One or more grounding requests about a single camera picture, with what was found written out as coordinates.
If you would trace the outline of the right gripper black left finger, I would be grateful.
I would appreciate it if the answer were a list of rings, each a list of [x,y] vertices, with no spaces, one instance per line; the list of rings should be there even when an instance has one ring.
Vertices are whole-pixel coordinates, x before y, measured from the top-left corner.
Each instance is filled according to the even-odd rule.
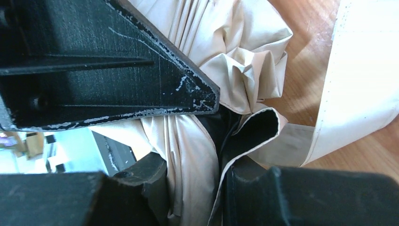
[[[104,173],[2,174],[3,226],[157,226],[132,186]]]

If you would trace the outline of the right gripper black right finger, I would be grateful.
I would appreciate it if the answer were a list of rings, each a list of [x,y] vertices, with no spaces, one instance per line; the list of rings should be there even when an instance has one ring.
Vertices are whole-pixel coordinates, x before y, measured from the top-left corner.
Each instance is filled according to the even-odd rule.
[[[383,174],[271,167],[244,156],[228,169],[225,226],[396,226],[399,185]]]

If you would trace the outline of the black and beige folding umbrella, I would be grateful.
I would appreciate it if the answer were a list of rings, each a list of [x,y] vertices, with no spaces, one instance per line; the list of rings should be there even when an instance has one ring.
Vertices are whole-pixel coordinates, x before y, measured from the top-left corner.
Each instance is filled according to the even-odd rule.
[[[222,221],[222,180],[250,157],[302,166],[386,127],[399,114],[399,3],[341,2],[315,126],[263,102],[281,97],[293,31],[267,0],[130,0],[219,88],[213,115],[167,115],[91,127],[167,165],[171,226]]]

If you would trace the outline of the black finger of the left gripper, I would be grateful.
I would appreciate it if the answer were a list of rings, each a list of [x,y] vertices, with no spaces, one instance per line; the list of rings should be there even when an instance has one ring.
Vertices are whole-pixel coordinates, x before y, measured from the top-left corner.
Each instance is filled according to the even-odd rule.
[[[149,208],[158,225],[168,225],[167,164],[158,153],[147,154],[114,177],[138,188],[136,193],[144,200],[143,206]]]
[[[213,114],[220,89],[127,0],[0,3],[0,128]]]

